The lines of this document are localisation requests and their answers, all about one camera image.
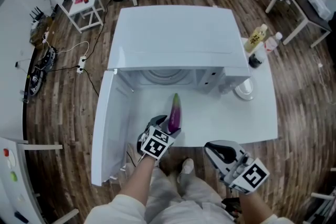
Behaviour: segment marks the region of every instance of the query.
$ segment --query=person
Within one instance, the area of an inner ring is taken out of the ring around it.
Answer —
[[[181,196],[154,164],[148,155],[140,161],[114,200],[94,207],[85,224],[234,223],[221,207],[219,194],[195,176],[192,159],[184,161],[176,180]],[[245,224],[292,224],[274,215],[257,193],[241,193],[239,199]]]

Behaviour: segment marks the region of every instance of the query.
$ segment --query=wooden floor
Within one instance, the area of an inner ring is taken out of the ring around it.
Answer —
[[[102,0],[104,5],[109,0]],[[284,2],[277,2],[266,15],[270,0],[138,0],[145,5],[201,5],[232,9],[241,35],[247,37],[256,26],[266,23],[284,37],[298,25],[298,12]],[[97,91],[108,56],[115,24],[121,8],[132,1],[111,2],[106,24],[92,57],[85,68]],[[59,10],[55,19],[51,45],[59,51],[70,49],[81,41],[89,41],[93,49],[101,27],[79,34]],[[275,213],[301,223],[312,191],[323,191],[323,180],[336,161],[336,81],[325,42],[315,49],[309,45],[320,36],[315,28],[305,28],[288,45],[280,45],[269,55],[274,80],[278,130],[277,140],[244,145],[260,157],[271,175],[259,192]],[[87,47],[80,45],[59,55],[54,69],[77,65]],[[323,64],[318,68],[319,59]],[[54,143],[64,146],[58,152],[29,153],[29,173],[40,203],[49,215],[62,216],[73,208],[80,213],[69,223],[83,223],[90,210],[110,202],[120,190],[118,184],[95,187],[90,183],[93,124],[98,97],[87,75],[75,69],[51,72],[39,94],[29,100],[27,136],[30,143]],[[221,196],[226,188],[205,158],[202,148],[172,148],[164,167],[172,170],[186,157],[194,158],[197,175],[206,180]]]

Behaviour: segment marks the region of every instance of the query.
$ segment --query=chair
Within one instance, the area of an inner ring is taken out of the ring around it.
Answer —
[[[76,27],[76,29],[82,33],[83,30],[85,29],[88,29],[90,27],[93,27],[93,26],[96,26],[96,25],[103,25],[103,22],[98,14],[98,11],[100,10],[103,10],[105,11],[104,9],[104,6],[102,5],[102,2],[101,0],[98,0],[99,2],[99,5],[100,5],[100,8],[95,8],[95,2],[96,0],[89,0],[88,3],[84,3],[81,2],[81,3],[78,3],[78,4],[75,4],[75,0],[71,0],[72,1],[72,5],[70,7],[70,10],[67,11],[65,9],[65,7],[63,6],[63,2],[64,0],[54,0],[59,6],[60,8],[64,11],[64,13],[68,16],[69,20],[72,22],[72,24]],[[92,9],[91,11],[87,12],[87,13],[83,13],[83,11],[85,10],[88,10],[88,9]],[[89,24],[87,26],[84,26],[84,27],[79,27],[75,21],[74,21],[74,17],[76,14],[80,13],[81,17],[84,19],[87,15],[90,15],[90,20],[89,20]],[[93,19],[93,14],[96,15],[97,19],[98,19],[98,22],[95,22],[95,23],[92,23],[92,19]]]

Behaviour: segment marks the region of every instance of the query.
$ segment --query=microwave oven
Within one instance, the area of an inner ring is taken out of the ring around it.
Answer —
[[[127,144],[136,143],[148,121],[169,115],[174,93],[187,132],[183,115],[202,109],[200,98],[227,93],[250,77],[230,9],[123,8],[115,28],[93,130],[91,181],[98,186],[125,165]]]

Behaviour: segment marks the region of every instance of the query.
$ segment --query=purple eggplant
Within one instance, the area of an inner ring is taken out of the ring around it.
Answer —
[[[173,99],[172,110],[170,112],[169,123],[168,123],[168,131],[170,133],[175,132],[180,128],[181,123],[181,102],[180,97],[176,93]]]

